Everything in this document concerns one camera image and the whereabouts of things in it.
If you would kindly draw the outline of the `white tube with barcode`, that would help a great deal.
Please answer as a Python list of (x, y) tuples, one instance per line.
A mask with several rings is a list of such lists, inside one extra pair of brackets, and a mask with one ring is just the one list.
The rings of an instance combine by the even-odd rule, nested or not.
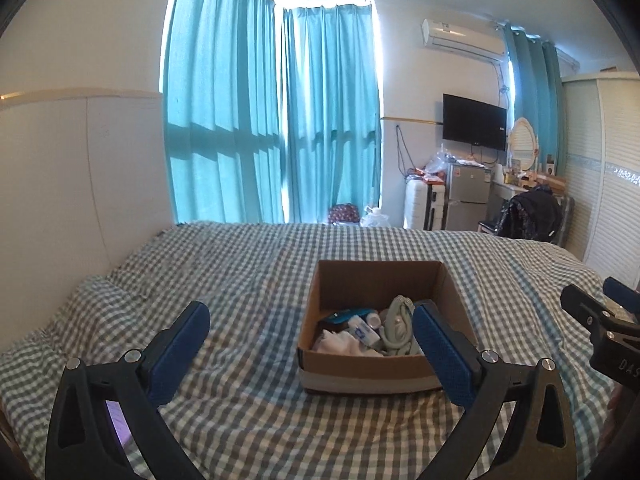
[(374, 311), (353, 315), (347, 321), (347, 329), (359, 342), (366, 347), (378, 349), (382, 347), (382, 338), (369, 325), (369, 321), (380, 322), (380, 317)]

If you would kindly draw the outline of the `open cardboard box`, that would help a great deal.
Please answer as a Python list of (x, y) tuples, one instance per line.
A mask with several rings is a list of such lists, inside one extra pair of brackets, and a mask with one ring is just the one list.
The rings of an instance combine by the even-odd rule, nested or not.
[[(299, 381), (307, 391), (334, 394), (396, 394), (437, 389), (439, 382), (414, 339), (413, 312), (434, 302), (453, 330), (476, 341), (456, 282), (439, 261), (330, 261), (314, 269), (297, 344)], [(345, 309), (372, 309), (380, 322), (369, 321), (382, 338), (374, 349), (382, 358), (332, 356), (312, 351), (325, 316)]]

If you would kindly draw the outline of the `silver mini fridge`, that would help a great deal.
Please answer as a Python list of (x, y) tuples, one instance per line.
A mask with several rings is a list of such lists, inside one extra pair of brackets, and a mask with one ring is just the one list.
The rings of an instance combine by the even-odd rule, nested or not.
[(484, 166), (454, 162), (447, 169), (446, 231), (475, 231), (485, 219), (491, 173)]

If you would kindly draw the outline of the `white air conditioner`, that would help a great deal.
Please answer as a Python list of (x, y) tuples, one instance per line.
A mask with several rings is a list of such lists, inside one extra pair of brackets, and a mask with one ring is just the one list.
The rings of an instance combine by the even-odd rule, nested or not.
[(488, 36), (465, 27), (452, 26), (426, 18), (422, 22), (423, 42), (428, 48), (499, 64), (506, 58), (501, 38)]

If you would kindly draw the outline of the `checkered bed quilt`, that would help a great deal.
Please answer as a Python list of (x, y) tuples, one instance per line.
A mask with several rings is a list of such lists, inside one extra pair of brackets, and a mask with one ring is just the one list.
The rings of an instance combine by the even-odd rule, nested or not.
[(66, 361), (113, 362), (200, 300), (212, 328), (162, 414), (206, 478), (416, 478), (460, 417), (444, 394), (313, 396), (299, 383), (296, 340), (320, 260), (445, 263), (482, 347), (558, 364), (577, 472), (589, 471), (614, 385), (590, 366), (588, 334), (560, 304), (569, 284), (600, 297), (601, 278), (565, 249), (477, 232), (198, 222), (87, 278), (46, 327), (2, 353), (2, 410), (32, 472), (44, 471)]

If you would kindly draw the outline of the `white plastic bag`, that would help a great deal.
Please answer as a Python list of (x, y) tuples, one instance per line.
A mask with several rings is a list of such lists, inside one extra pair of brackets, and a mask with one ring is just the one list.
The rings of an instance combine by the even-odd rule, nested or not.
[(367, 206), (360, 219), (360, 226), (363, 228), (388, 228), (390, 220), (388, 220), (387, 214), (382, 213), (380, 207)]

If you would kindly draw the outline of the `teal corner curtain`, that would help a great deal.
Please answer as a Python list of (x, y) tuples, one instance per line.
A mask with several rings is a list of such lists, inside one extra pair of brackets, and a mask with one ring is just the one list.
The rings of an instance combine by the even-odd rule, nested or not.
[(565, 174), (567, 137), (560, 61), (555, 44), (529, 35), (506, 22), (502, 26), (506, 53), (514, 75), (515, 118), (525, 118), (538, 138), (539, 159), (551, 155), (555, 174)]

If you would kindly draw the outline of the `white tissue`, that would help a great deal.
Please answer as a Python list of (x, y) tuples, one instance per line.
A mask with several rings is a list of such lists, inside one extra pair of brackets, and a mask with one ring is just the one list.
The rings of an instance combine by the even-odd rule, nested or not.
[(322, 330), (312, 346), (312, 351), (332, 356), (360, 356), (360, 358), (382, 358), (382, 353), (365, 346), (347, 330), (334, 333)]

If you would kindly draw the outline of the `white louvered wardrobe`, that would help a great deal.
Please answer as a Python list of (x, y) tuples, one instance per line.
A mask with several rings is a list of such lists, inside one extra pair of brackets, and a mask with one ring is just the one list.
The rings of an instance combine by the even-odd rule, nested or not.
[(563, 80), (566, 190), (574, 214), (566, 249), (601, 278), (639, 286), (639, 76)]

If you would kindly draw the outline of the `teal window curtain left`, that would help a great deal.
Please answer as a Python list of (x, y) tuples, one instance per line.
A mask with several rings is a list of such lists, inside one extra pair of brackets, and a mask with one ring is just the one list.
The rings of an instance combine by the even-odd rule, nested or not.
[(178, 221), (282, 222), (276, 47), (273, 0), (175, 0), (163, 95)]

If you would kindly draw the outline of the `black wall television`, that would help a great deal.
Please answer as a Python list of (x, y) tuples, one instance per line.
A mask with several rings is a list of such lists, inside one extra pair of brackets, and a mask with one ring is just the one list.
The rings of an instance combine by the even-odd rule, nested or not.
[(442, 95), (442, 138), (491, 148), (506, 149), (506, 118), (508, 111), (491, 105), (444, 93)]

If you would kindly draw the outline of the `blue Vinda tissue pack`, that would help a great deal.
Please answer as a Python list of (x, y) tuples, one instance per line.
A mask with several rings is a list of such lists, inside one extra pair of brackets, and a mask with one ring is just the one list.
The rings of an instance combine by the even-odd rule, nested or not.
[(345, 309), (325, 316), (319, 323), (329, 326), (339, 326), (347, 323), (354, 316), (359, 316), (366, 320), (367, 316), (371, 313), (373, 313), (372, 309)]

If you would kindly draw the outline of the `oval vanity mirror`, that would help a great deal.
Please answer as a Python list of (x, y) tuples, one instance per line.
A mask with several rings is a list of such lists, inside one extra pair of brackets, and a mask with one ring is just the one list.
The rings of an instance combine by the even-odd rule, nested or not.
[(518, 118), (508, 136), (510, 166), (520, 165), (523, 171), (534, 170), (538, 154), (538, 138), (534, 127), (525, 117)]

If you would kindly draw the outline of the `black jacket on chair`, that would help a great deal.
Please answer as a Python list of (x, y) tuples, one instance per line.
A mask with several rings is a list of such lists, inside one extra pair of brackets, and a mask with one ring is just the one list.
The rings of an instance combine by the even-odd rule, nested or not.
[(550, 243), (562, 226), (562, 210), (547, 185), (516, 194), (502, 207), (496, 234)]

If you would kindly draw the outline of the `teal window curtain right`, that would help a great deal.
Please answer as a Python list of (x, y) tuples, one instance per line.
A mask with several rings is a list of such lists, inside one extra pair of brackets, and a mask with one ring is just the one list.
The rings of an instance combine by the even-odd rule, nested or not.
[(283, 15), (288, 218), (322, 223), (381, 191), (381, 112), (372, 6), (339, 4)]

